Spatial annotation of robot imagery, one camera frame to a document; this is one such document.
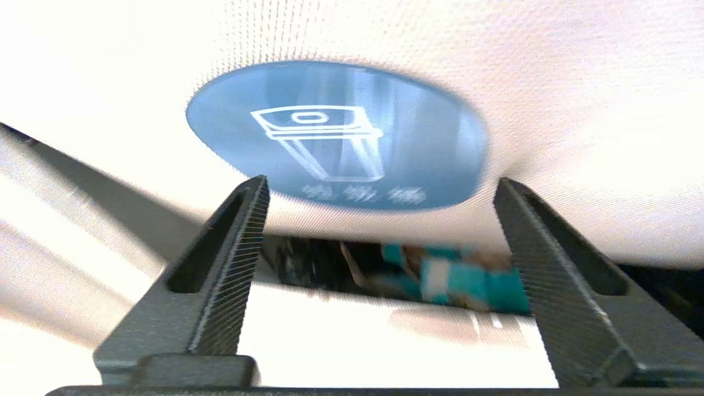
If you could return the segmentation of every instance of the blue circular sign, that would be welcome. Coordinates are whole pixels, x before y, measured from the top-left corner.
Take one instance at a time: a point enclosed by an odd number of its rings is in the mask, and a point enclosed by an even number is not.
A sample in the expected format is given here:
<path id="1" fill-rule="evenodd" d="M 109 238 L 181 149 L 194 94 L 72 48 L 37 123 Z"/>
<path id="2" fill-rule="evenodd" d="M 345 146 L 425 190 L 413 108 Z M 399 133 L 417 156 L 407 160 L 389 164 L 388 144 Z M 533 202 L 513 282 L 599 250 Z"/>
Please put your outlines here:
<path id="1" fill-rule="evenodd" d="M 413 210 L 470 198 L 486 130 L 460 99 L 405 77 L 340 63 L 266 63 L 210 81 L 191 129 L 247 176 L 323 204 Z"/>

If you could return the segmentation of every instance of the white textured surface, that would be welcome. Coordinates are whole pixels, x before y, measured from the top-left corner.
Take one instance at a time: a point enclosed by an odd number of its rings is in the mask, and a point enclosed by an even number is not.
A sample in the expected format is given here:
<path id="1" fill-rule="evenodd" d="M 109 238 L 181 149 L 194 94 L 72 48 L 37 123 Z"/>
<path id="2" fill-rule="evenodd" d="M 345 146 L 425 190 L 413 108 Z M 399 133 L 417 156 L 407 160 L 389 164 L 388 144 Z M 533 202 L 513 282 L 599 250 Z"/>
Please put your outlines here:
<path id="1" fill-rule="evenodd" d="M 200 219 L 244 177 L 188 128 L 192 93 L 242 66 L 326 59 L 476 105 L 484 186 L 412 215 L 275 197 L 270 230 L 502 245 L 490 202 L 508 175 L 618 259 L 704 261 L 702 2 L 10 0 L 0 13 L 0 120 Z"/>
<path id="2" fill-rule="evenodd" d="M 1 130 L 0 192 L 0 307 L 97 345 L 164 261 Z"/>
<path id="3" fill-rule="evenodd" d="M 293 387 L 556 388 L 532 319 L 255 284 L 238 349 Z"/>
<path id="4" fill-rule="evenodd" d="M 100 383 L 89 348 L 7 318 L 0 318 L 0 337 L 3 395 L 42 396 L 69 384 Z"/>

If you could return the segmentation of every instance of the ridged texture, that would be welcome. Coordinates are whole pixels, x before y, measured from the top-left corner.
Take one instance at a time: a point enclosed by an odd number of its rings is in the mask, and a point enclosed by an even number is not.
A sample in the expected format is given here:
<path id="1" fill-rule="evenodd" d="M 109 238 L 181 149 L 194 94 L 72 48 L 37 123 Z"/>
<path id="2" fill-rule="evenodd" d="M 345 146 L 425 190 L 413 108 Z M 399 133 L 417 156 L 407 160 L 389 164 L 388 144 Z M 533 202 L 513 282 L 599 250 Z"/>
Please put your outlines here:
<path id="1" fill-rule="evenodd" d="M 503 179 L 494 204 L 555 377 L 561 387 L 618 383 L 628 374 L 622 371 L 629 366 L 625 351 L 575 265 L 522 198 L 526 192 L 526 187 Z"/>
<path id="2" fill-rule="evenodd" d="M 237 353 L 249 288 L 254 277 L 269 207 L 269 187 L 266 179 L 258 180 L 259 183 L 253 183 L 251 187 L 254 191 L 249 205 L 245 197 L 240 208 L 240 211 L 246 210 L 244 220 L 206 302 L 200 328 L 190 347 L 194 353 L 208 355 Z"/>

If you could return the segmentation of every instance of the black plastic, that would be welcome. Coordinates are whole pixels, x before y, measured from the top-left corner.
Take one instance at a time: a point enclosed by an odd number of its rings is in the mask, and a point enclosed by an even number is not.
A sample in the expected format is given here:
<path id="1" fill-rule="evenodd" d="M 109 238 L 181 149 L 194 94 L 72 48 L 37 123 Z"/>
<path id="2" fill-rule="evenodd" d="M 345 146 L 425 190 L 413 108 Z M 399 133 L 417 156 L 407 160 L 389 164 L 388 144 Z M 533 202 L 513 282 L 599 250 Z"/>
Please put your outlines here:
<path id="1" fill-rule="evenodd" d="M 50 395 L 704 395 L 704 342 L 509 179 L 494 206 L 561 389 L 251 388 L 235 354 L 267 205 L 264 177 L 239 186 L 96 351 L 106 385 Z"/>
<path id="2" fill-rule="evenodd" d="M 701 386 L 704 342 L 528 187 L 494 206 L 563 387 Z"/>
<path id="3" fill-rule="evenodd" d="M 233 191 L 95 351 L 104 384 L 129 385 L 140 359 L 152 355 L 237 353 L 268 204 L 263 176 Z"/>
<path id="4" fill-rule="evenodd" d="M 619 263 L 619 267 L 704 340 L 704 269 L 658 268 L 628 263 Z"/>
<path id="5" fill-rule="evenodd" d="M 27 136 L 7 124 L 0 123 L 0 132 L 7 133 L 27 146 L 34 146 L 38 143 L 33 137 Z"/>

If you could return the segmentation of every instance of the white pictogram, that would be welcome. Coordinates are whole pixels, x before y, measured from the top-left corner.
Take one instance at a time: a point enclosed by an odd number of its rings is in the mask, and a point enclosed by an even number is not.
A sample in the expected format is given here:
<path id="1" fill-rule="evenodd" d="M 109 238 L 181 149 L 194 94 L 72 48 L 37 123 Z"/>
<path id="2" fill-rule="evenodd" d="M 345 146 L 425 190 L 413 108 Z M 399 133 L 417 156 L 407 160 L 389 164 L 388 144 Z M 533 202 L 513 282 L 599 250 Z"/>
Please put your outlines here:
<path id="1" fill-rule="evenodd" d="M 301 189 L 308 199 L 319 199 L 321 201 L 330 201 L 335 199 L 335 193 L 332 188 L 324 185 L 304 185 Z"/>
<path id="2" fill-rule="evenodd" d="M 267 137 L 279 142 L 318 180 L 374 182 L 384 177 L 383 132 L 359 106 L 286 106 L 252 111 Z"/>
<path id="3" fill-rule="evenodd" d="M 427 196 L 421 187 L 396 187 L 387 193 L 395 204 L 417 205 L 426 200 Z"/>
<path id="4" fill-rule="evenodd" d="M 354 202 L 375 202 L 378 200 L 377 191 L 368 185 L 349 186 L 344 191 L 345 197 Z"/>

